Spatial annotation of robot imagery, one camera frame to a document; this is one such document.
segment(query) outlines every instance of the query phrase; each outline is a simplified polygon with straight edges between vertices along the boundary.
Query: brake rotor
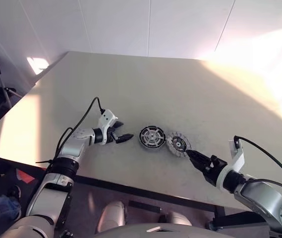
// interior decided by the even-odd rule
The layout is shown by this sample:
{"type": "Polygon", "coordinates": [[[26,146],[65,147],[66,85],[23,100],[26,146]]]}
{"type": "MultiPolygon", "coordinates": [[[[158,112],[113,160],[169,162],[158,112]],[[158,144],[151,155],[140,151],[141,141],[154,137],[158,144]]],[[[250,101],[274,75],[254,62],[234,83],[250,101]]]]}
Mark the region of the brake rotor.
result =
{"type": "Polygon", "coordinates": [[[162,129],[151,125],[141,130],[139,140],[146,149],[157,150],[165,144],[166,136],[162,129]]]}
{"type": "Polygon", "coordinates": [[[186,136],[178,131],[173,131],[167,135],[167,146],[178,157],[187,157],[186,150],[191,150],[191,145],[186,136]]]}

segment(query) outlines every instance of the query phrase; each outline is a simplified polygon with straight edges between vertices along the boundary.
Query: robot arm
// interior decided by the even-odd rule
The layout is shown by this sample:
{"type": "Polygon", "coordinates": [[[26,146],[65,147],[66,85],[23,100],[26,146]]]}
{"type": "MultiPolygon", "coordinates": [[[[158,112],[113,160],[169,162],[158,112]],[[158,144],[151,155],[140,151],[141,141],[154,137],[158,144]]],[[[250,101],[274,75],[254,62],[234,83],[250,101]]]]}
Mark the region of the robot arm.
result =
{"type": "Polygon", "coordinates": [[[26,217],[16,222],[1,237],[54,237],[54,229],[62,228],[66,221],[74,177],[86,150],[97,143],[105,145],[131,139],[133,134],[115,134],[115,129],[122,125],[110,110],[103,110],[97,128],[76,129],[46,169],[28,205],[26,217]]]}
{"type": "Polygon", "coordinates": [[[244,164],[241,141],[229,141],[232,162],[227,163],[216,156],[210,158],[187,150],[191,163],[200,170],[206,181],[220,190],[234,194],[236,200],[262,216],[271,229],[271,237],[282,237],[282,195],[264,182],[254,182],[250,176],[239,171],[244,164]]]}

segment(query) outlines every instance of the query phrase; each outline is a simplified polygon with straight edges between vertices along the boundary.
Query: black cable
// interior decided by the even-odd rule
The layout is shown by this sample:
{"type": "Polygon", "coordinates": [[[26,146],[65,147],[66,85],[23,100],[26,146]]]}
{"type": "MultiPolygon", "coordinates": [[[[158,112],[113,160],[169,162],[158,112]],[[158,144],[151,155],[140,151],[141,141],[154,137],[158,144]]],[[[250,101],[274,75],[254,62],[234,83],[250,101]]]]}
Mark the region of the black cable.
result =
{"type": "Polygon", "coordinates": [[[269,183],[272,183],[272,184],[275,184],[275,185],[278,185],[278,186],[281,186],[282,187],[282,183],[280,182],[276,182],[276,181],[273,181],[273,180],[269,180],[269,179],[265,179],[265,178],[259,178],[259,179],[249,179],[245,185],[248,185],[250,183],[255,183],[255,182],[269,182],[269,183]]]}
{"type": "Polygon", "coordinates": [[[63,139],[63,137],[66,135],[66,133],[70,130],[70,133],[73,131],[73,129],[71,127],[68,127],[64,132],[63,134],[61,135],[61,137],[59,138],[59,141],[57,143],[57,146],[56,146],[56,150],[55,150],[55,156],[56,156],[56,153],[57,151],[59,150],[60,148],[60,143],[61,143],[61,140],[63,139]]]}
{"type": "Polygon", "coordinates": [[[94,102],[98,100],[98,105],[99,105],[99,109],[100,109],[100,112],[101,114],[103,114],[105,112],[105,110],[101,107],[101,104],[100,104],[100,100],[98,97],[95,97],[90,106],[88,107],[87,111],[85,112],[85,114],[82,116],[82,118],[80,119],[80,121],[74,126],[74,128],[71,130],[71,132],[67,135],[67,137],[65,138],[65,140],[63,140],[62,144],[59,146],[59,148],[56,150],[56,153],[55,153],[55,156],[54,158],[56,158],[58,156],[58,154],[60,153],[62,147],[64,146],[64,144],[66,143],[66,141],[68,140],[68,138],[71,136],[71,134],[79,127],[79,125],[83,122],[83,120],[86,118],[87,114],[90,112],[94,102]]]}
{"type": "Polygon", "coordinates": [[[234,140],[234,144],[235,144],[236,148],[239,148],[239,143],[238,143],[239,139],[244,140],[244,141],[250,143],[251,145],[255,146],[256,148],[258,148],[259,150],[261,150],[264,154],[266,154],[268,157],[270,157],[275,163],[277,163],[278,166],[280,166],[282,168],[282,163],[280,161],[278,161],[273,155],[271,155],[269,152],[267,152],[261,146],[255,144],[253,141],[250,141],[249,139],[235,135],[233,140],[234,140]]]}

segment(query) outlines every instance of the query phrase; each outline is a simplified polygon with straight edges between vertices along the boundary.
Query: table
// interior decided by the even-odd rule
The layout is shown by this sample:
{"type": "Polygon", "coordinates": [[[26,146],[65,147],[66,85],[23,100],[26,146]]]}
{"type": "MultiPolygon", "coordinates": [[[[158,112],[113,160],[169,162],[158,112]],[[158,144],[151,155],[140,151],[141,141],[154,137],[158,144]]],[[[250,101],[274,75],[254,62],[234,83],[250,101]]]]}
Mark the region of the table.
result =
{"type": "MultiPolygon", "coordinates": [[[[258,75],[193,59],[79,52],[67,53],[0,120],[0,158],[37,166],[51,159],[62,132],[77,123],[95,96],[125,123],[118,132],[135,136],[92,147],[79,168],[82,177],[246,209],[208,184],[188,159],[166,147],[144,150],[138,133],[148,125],[180,131],[193,149],[226,161],[231,160],[228,140],[244,136],[282,162],[282,112],[258,75]]],[[[98,118],[95,106],[82,126],[96,127],[98,118]]],[[[282,182],[274,162],[243,145],[243,173],[282,182]]]]}

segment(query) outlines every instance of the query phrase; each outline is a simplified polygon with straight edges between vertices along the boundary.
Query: gray floor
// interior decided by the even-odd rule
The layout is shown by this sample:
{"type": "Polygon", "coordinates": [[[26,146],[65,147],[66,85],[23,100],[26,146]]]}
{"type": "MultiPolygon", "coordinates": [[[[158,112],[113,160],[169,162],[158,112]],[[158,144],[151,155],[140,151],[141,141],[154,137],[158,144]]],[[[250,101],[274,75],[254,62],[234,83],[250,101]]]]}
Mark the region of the gray floor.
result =
{"type": "MultiPolygon", "coordinates": [[[[28,194],[30,194],[35,181],[31,182],[30,184],[25,184],[24,182],[17,181],[15,171],[10,171],[4,177],[0,178],[0,195],[5,194],[6,190],[13,183],[18,183],[18,185],[22,189],[21,204],[23,209],[25,209],[28,200],[28,194]]],[[[103,208],[108,203],[115,200],[121,200],[126,205],[128,204],[129,200],[133,200],[159,206],[162,209],[162,213],[173,210],[185,215],[194,226],[201,228],[203,228],[205,223],[211,220],[214,216],[214,214],[211,212],[205,212],[198,209],[183,207],[80,183],[75,184],[72,195],[73,199],[71,202],[71,209],[68,215],[67,222],[65,224],[65,229],[72,231],[75,238],[92,237],[103,208]]],[[[236,212],[238,211],[226,209],[227,214],[236,212]]],[[[128,207],[128,224],[157,222],[158,218],[159,214],[157,213],[128,207]]],[[[0,224],[0,234],[4,232],[9,226],[10,224],[0,224]]],[[[219,232],[236,238],[269,237],[268,227],[224,229],[219,232]]]]}

